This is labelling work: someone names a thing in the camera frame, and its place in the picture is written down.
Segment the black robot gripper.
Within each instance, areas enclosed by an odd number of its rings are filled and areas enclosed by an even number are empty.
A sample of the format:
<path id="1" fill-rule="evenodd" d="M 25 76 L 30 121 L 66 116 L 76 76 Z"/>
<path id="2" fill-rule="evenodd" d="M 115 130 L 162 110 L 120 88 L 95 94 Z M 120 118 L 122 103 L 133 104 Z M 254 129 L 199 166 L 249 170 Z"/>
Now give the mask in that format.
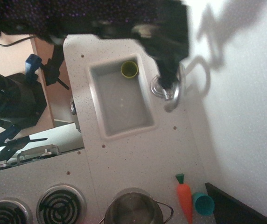
<path id="1" fill-rule="evenodd" d="M 178 0 L 164 0 L 159 18 L 153 23 L 99 24 L 101 39 L 134 39 L 152 57 L 158 67 L 159 84 L 171 89 L 177 80 L 180 61 L 189 56 L 188 9 Z"/>

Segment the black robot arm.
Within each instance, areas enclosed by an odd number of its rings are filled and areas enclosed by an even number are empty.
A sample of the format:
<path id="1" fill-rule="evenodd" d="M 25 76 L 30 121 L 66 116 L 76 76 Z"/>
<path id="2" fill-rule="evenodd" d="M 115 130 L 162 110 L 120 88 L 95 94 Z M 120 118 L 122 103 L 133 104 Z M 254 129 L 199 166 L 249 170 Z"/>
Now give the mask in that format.
<path id="1" fill-rule="evenodd" d="M 162 88 L 189 55 L 188 8 L 180 0 L 0 0 L 0 35 L 133 39 L 155 60 Z"/>

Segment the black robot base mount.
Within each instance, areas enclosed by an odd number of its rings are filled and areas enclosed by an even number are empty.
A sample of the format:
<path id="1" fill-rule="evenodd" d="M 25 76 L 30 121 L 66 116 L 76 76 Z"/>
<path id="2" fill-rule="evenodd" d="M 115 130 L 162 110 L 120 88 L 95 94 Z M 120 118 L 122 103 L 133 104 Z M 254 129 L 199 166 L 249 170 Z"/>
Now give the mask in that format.
<path id="1" fill-rule="evenodd" d="M 33 127 L 46 106 L 40 82 L 29 84 L 22 73 L 7 77 L 0 74 L 0 127 L 8 129 L 14 125 L 21 130 Z"/>

